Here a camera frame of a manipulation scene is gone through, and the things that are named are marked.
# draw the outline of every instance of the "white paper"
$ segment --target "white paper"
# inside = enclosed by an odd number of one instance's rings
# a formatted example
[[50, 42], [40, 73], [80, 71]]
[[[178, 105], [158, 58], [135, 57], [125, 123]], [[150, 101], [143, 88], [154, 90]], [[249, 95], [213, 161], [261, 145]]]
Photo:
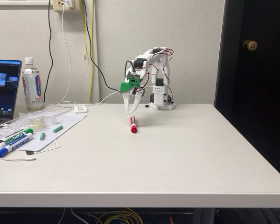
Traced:
[[[37, 118], [40, 116], [54, 116], [56, 113], [53, 112], [43, 112], [40, 114], [32, 115], [29, 118]], [[22, 145], [21, 147], [17, 148], [16, 150], [20, 151], [39, 151], [42, 148], [44, 148], [46, 145], [54, 141], [56, 138], [58, 138], [60, 135], [65, 133], [67, 130], [69, 130], [71, 127], [73, 127], [76, 123], [81, 121], [86, 115], [85, 114], [74, 114], [74, 113], [67, 113], [62, 114], [57, 117], [58, 124], [55, 126], [50, 126], [49, 128], [40, 131], [40, 132], [34, 132], [33, 133], [33, 139], [29, 140], [27, 143]], [[58, 127], [59, 125], [63, 126], [63, 129], [60, 131], [53, 133], [53, 129]], [[43, 141], [39, 140], [39, 137], [42, 132], [45, 132], [45, 139]]]

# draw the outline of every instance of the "black cable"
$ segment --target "black cable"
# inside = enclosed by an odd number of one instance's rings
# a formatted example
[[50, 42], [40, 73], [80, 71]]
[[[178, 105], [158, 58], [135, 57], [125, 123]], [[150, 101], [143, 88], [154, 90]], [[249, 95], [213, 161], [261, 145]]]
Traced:
[[125, 78], [126, 78], [126, 66], [127, 66], [128, 63], [131, 64], [131, 66], [132, 66], [132, 68], [133, 68], [133, 72], [136, 72], [136, 69], [135, 69], [134, 64], [133, 64], [131, 61], [127, 60], [127, 61], [126, 61], [126, 65], [125, 65]]
[[151, 218], [148, 216], [148, 214], [144, 211], [144, 214], [146, 215], [146, 217], [149, 219], [151, 224], [154, 224], [154, 222], [151, 220]]
[[99, 70], [99, 72], [102, 74], [102, 77], [103, 77], [103, 79], [104, 79], [104, 82], [105, 82], [106, 86], [107, 86], [109, 89], [111, 89], [111, 90], [118, 91], [118, 90], [116, 90], [116, 89], [111, 88], [111, 87], [108, 86], [104, 74], [102, 73], [101, 69], [99, 69], [99, 67], [97, 66], [97, 64], [95, 64], [95, 62], [94, 62], [93, 59], [92, 59], [92, 56], [91, 56], [91, 52], [92, 52], [92, 48], [91, 48], [91, 38], [90, 38], [89, 30], [88, 30], [88, 20], [87, 20], [87, 10], [86, 10], [85, 0], [83, 0], [83, 5], [84, 5], [84, 9], [85, 9], [86, 29], [87, 29], [87, 33], [88, 33], [88, 37], [89, 37], [89, 42], [90, 42], [90, 59], [91, 59], [92, 63], [95, 65], [95, 67], [97, 67], [97, 69]]
[[173, 100], [172, 100], [170, 95], [168, 95], [168, 98], [169, 98], [169, 100], [168, 100], [169, 104], [173, 104], [174, 102], [173, 102]]
[[50, 29], [50, 39], [49, 39], [49, 52], [50, 52], [50, 56], [51, 56], [51, 60], [52, 60], [52, 65], [48, 74], [48, 78], [47, 78], [47, 83], [46, 83], [46, 88], [45, 88], [45, 92], [43, 94], [43, 102], [45, 102], [46, 100], [46, 91], [47, 91], [47, 87], [48, 87], [48, 82], [49, 82], [49, 77], [50, 77], [50, 73], [53, 67], [53, 57], [52, 57], [52, 53], [51, 53], [51, 36], [52, 36], [52, 30], [51, 30], [51, 23], [50, 23], [50, 4], [51, 4], [51, 0], [49, 0], [49, 6], [48, 6], [48, 22], [49, 22], [49, 29]]

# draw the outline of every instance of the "white cable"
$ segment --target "white cable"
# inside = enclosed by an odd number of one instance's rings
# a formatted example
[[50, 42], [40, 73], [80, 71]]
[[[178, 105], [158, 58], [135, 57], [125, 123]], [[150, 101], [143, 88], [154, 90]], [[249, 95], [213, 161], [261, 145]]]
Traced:
[[[67, 44], [67, 41], [66, 41], [66, 37], [65, 37], [65, 34], [64, 34], [64, 29], [63, 29], [63, 15], [64, 15], [64, 5], [65, 3], [68, 2], [67, 0], [63, 3], [63, 9], [62, 9], [62, 19], [61, 19], [61, 24], [62, 24], [62, 32], [63, 32], [63, 36], [64, 36], [64, 40], [65, 40], [65, 44], [66, 44], [66, 48], [67, 48], [67, 51], [69, 53], [69, 57], [70, 57], [70, 49], [69, 49], [69, 46]], [[70, 57], [70, 82], [71, 82], [71, 57]], [[70, 82], [69, 82], [69, 86], [67, 87], [67, 90], [66, 90], [66, 93], [64, 95], [64, 97], [62, 98], [62, 100], [60, 100], [59, 103], [57, 103], [55, 106], [53, 106], [52, 108], [49, 108], [47, 110], [44, 110], [44, 111], [40, 111], [40, 112], [36, 112], [34, 114], [39, 114], [39, 113], [42, 113], [42, 112], [45, 112], [45, 111], [48, 111], [48, 110], [51, 110], [53, 109], [54, 107], [58, 106], [60, 103], [62, 103], [62, 101], [64, 100], [67, 92], [69, 91], [69, 88], [70, 88]]]
[[24, 158], [24, 159], [13, 159], [13, 160], [0, 158], [0, 160], [11, 161], [11, 162], [20, 162], [20, 161], [33, 161], [33, 160], [36, 160], [36, 158]]
[[[64, 103], [64, 102], [74, 103], [75, 105], [77, 105], [75, 102], [72, 102], [72, 101], [63, 101], [63, 103]], [[86, 106], [96, 106], [96, 105], [101, 105], [101, 104], [103, 104], [103, 103], [90, 104], [90, 105], [86, 105]], [[74, 107], [70, 107], [70, 106], [57, 106], [57, 107], [70, 108], [70, 109], [67, 110], [67, 111], [65, 111], [65, 112], [61, 112], [61, 113], [59, 113], [59, 114], [54, 115], [55, 117], [58, 117], [58, 116], [60, 116], [60, 115], [63, 115], [63, 114], [65, 114], [65, 113], [71, 111], [72, 109], [74, 109]]]
[[[62, 101], [62, 103], [72, 103], [72, 104], [75, 104], [77, 105], [76, 102], [73, 102], [73, 101]], [[59, 105], [56, 105], [57, 103], [55, 103], [54, 105], [57, 106], [57, 107], [62, 107], [62, 108], [72, 108], [72, 106], [59, 106]]]
[[100, 102], [100, 104], [101, 104], [106, 98], [108, 98], [109, 96], [106, 96], [106, 97]]
[[5, 122], [5, 123], [3, 123], [3, 124], [0, 124], [0, 127], [3, 126], [4, 124], [7, 124], [7, 123], [12, 122], [12, 121], [15, 121], [15, 120], [17, 120], [17, 119], [20, 119], [20, 118], [15, 118], [15, 119], [13, 119], [13, 120], [9, 120], [8, 122]]
[[86, 222], [84, 219], [80, 218], [79, 216], [77, 216], [74, 211], [73, 208], [70, 208], [71, 213], [73, 214], [74, 217], [80, 219], [82, 222], [84, 222], [85, 224], [89, 224], [88, 222]]
[[60, 221], [59, 221], [58, 224], [60, 224], [60, 222], [61, 222], [61, 220], [62, 220], [62, 218], [63, 218], [63, 216], [64, 216], [64, 213], [65, 213], [65, 208], [64, 208], [64, 210], [63, 210], [63, 214], [62, 214], [61, 219], [60, 219]]
[[96, 105], [102, 105], [102, 104], [105, 104], [105, 103], [89, 104], [89, 105], [86, 105], [86, 106], [96, 106]]

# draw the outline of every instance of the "laptop screen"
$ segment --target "laptop screen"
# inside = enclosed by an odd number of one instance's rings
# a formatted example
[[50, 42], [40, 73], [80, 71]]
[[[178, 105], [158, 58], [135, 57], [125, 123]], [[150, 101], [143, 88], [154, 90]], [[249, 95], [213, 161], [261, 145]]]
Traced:
[[21, 61], [0, 60], [0, 117], [12, 117]]

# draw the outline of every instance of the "door knob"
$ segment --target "door knob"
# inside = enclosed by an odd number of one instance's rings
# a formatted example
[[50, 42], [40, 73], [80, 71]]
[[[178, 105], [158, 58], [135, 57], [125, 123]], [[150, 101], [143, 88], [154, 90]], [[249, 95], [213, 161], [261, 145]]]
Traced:
[[256, 41], [246, 40], [244, 41], [242, 48], [248, 51], [255, 51], [257, 49], [257, 43]]

